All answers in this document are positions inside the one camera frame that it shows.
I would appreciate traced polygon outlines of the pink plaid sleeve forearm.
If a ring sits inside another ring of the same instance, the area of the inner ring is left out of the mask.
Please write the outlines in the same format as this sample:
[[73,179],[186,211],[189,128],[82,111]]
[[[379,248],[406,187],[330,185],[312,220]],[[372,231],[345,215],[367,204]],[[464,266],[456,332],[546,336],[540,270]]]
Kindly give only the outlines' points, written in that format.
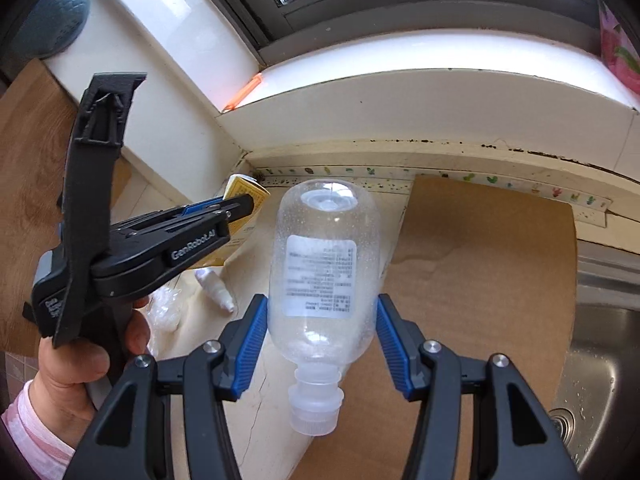
[[1,473],[17,479],[62,479],[75,450],[40,420],[24,387],[1,415]]

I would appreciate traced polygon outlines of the person's left hand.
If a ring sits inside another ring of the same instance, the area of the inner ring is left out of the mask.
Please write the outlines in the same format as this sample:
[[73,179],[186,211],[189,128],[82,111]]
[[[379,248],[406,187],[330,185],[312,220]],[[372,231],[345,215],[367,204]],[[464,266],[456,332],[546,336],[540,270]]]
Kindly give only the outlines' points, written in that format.
[[29,400],[43,425],[72,448],[96,414],[86,385],[103,378],[109,368],[107,352],[92,342],[77,339],[55,348],[50,338],[39,341]]

